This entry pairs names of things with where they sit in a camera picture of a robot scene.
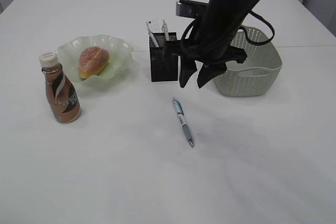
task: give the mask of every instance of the bread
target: bread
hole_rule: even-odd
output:
[[[109,62],[109,52],[100,47],[89,47],[85,49],[78,62],[78,73],[83,79],[98,75]]]

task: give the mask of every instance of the mesh pen holder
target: mesh pen holder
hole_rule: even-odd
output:
[[[256,42],[267,40],[267,36],[259,29],[245,27],[248,37]],[[232,46],[243,48],[247,59],[243,64],[235,61],[226,63],[224,74],[214,78],[220,93],[230,97],[253,97],[269,90],[277,78],[282,61],[272,43],[254,46],[246,40],[245,34],[239,31],[232,40]]]
[[[160,47],[155,47],[152,38],[149,37],[149,52],[151,57],[152,82],[177,81],[179,75],[178,57],[169,56],[169,58],[165,58],[163,55],[165,34],[153,33],[153,35]],[[177,40],[176,33],[169,33],[169,40],[170,41]]]

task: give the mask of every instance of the gray basket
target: gray basket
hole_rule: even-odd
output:
[[[246,27],[248,37],[256,42],[267,40],[259,29]],[[243,64],[235,61],[226,63],[227,71],[214,78],[215,84],[224,95],[230,97],[253,97],[262,95],[272,86],[277,78],[282,61],[272,43],[254,46],[247,42],[245,34],[239,31],[232,46],[245,49],[247,59]]]

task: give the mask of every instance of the black cable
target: black cable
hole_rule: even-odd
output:
[[[256,42],[256,41],[253,41],[251,40],[248,35],[247,35],[247,30],[244,26],[241,26],[239,28],[239,30],[243,30],[244,33],[245,33],[245,37],[246,37],[246,40],[247,42],[249,42],[250,44],[254,45],[254,46],[263,46],[263,45],[266,45],[268,43],[270,43],[273,38],[274,38],[274,35],[275,35],[275,30],[274,28],[272,27],[272,25],[270,24],[270,22],[268,22],[267,20],[265,20],[263,17],[261,17],[259,14],[256,14],[255,12],[253,12],[252,10],[250,11],[250,14],[252,16],[254,16],[256,19],[260,20],[261,22],[263,22],[265,25],[267,25],[269,27],[269,29],[271,29],[273,35],[271,38],[269,38],[268,40],[265,40],[265,41],[262,41],[262,42]]]

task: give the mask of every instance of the basket handle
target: basket handle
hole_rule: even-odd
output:
[[[246,68],[242,70],[235,70],[234,72],[236,72],[239,76],[241,76],[242,73],[252,71],[252,70],[264,71],[267,73],[266,74],[256,74],[256,75],[251,74],[251,75],[247,75],[244,77],[266,77],[275,71],[275,69],[269,69],[269,68],[263,68],[263,67],[252,67],[252,68]]]

